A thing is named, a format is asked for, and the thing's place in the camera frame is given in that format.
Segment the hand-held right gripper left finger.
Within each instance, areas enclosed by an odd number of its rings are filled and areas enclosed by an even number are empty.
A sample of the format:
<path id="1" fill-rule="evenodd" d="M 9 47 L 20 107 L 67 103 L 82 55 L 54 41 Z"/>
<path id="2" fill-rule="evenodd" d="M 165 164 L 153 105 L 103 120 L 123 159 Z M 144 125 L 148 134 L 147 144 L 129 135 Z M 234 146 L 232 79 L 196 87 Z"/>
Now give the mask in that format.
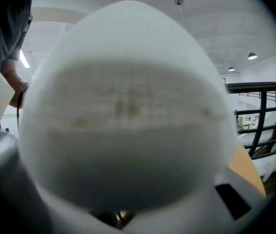
<path id="1" fill-rule="evenodd" d="M 87 169 L 47 139 L 27 146 L 0 132 L 0 226 L 12 234 L 117 234 L 89 214 Z"/>

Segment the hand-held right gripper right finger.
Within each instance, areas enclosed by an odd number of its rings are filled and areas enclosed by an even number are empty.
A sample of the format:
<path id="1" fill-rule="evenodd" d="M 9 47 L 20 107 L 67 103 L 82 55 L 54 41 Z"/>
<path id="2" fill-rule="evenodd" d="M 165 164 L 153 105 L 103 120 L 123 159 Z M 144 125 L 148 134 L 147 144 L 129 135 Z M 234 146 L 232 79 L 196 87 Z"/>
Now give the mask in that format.
<path id="1" fill-rule="evenodd" d="M 169 206 L 136 214 L 129 234 L 240 234 L 267 200 L 245 179 L 226 168 L 205 189 Z"/>

